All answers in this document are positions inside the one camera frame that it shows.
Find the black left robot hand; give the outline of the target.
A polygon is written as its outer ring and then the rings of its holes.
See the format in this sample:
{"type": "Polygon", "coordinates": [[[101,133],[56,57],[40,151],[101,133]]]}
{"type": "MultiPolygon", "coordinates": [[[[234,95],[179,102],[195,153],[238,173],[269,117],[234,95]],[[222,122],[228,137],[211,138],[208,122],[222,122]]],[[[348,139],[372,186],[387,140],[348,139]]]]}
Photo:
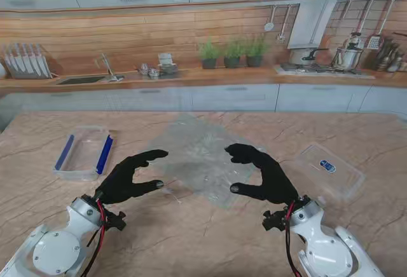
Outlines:
{"type": "Polygon", "coordinates": [[[99,201],[104,205],[122,203],[162,188],[164,183],[161,180],[134,183],[133,177],[136,169],[145,168],[149,166],[150,161],[164,158],[168,154],[167,151],[155,149],[125,158],[96,188],[95,194],[99,201]]]}

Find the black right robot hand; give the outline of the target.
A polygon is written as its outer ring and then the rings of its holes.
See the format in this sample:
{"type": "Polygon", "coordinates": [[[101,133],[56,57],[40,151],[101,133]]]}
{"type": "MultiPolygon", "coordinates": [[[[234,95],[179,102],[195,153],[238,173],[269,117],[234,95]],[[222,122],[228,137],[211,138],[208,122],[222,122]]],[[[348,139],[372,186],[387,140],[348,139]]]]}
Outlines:
{"type": "Polygon", "coordinates": [[[265,152],[247,144],[232,144],[225,148],[231,162],[253,164],[261,172],[262,183],[258,186],[236,182],[230,192],[273,204],[290,205],[299,195],[280,164],[265,152]]]}

